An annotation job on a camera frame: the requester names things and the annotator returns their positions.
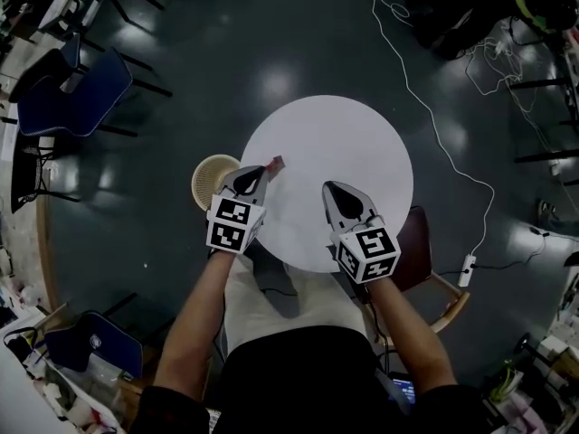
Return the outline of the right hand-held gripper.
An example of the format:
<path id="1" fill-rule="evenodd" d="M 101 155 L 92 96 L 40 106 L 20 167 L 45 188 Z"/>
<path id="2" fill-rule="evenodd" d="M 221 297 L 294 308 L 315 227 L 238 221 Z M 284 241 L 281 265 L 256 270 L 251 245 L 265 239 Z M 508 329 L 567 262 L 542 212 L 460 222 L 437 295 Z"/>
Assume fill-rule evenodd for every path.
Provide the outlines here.
<path id="1" fill-rule="evenodd" d="M 349 184 L 326 181 L 322 200 L 327 222 L 333 232 L 330 239 L 336 247 L 334 260 L 355 284 L 365 284 L 389 277 L 401 257 L 401 249 L 392 237 L 381 215 L 354 225 L 349 231 L 337 232 L 339 214 L 344 218 L 361 218 L 375 210 L 370 198 Z"/>

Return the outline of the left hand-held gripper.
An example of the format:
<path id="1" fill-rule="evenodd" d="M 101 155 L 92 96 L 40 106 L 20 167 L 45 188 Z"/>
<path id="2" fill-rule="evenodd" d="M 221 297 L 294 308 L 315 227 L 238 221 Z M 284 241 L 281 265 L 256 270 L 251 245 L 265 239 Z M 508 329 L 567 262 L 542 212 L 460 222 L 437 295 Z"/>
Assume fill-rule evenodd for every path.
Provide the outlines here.
<path id="1" fill-rule="evenodd" d="M 257 237 L 263 224 L 264 204 L 270 173 L 266 166 L 249 165 L 229 173 L 221 189 L 236 196 L 251 195 L 251 203 L 215 194 L 206 214 L 206 245 L 215 250 L 243 254 Z"/>

